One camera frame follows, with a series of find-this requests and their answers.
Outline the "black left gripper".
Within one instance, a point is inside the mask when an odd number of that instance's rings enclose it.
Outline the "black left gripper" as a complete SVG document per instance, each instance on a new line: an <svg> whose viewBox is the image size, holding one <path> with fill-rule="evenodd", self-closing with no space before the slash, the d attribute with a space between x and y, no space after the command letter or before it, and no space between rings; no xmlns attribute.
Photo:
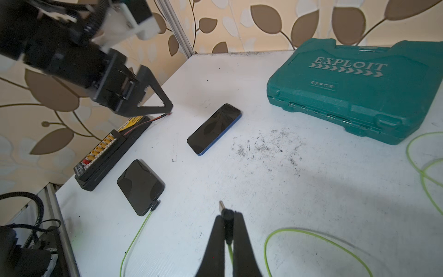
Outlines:
<svg viewBox="0 0 443 277"><path fill-rule="evenodd" d="M149 68L141 66L134 74L120 52L105 53L91 42L72 43L68 28L55 20L40 21L25 48L24 63L84 88L94 102L123 117L167 114L173 109Z"/></svg>

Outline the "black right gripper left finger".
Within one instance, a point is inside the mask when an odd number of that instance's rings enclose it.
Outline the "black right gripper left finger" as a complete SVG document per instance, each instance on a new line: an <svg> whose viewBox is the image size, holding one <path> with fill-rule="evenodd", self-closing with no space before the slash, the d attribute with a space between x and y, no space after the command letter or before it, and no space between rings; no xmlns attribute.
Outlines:
<svg viewBox="0 0 443 277"><path fill-rule="evenodd" d="M215 218L211 235L196 277L224 277L225 231L221 215Z"/></svg>

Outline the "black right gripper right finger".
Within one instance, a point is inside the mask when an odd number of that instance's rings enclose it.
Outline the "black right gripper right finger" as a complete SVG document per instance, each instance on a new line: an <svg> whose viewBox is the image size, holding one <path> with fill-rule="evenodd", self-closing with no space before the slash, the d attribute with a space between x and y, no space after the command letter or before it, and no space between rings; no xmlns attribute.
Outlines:
<svg viewBox="0 0 443 277"><path fill-rule="evenodd" d="M251 246L245 220L240 212L234 212L233 223L233 276L262 277Z"/></svg>

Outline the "blue-edged black smartphone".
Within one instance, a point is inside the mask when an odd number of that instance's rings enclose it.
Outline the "blue-edged black smartphone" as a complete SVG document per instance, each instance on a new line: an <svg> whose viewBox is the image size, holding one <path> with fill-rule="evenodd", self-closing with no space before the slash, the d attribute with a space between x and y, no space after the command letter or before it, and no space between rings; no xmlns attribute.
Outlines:
<svg viewBox="0 0 443 277"><path fill-rule="evenodd" d="M231 104L222 105L187 139L193 152L201 156L207 152L240 118L242 112Z"/></svg>

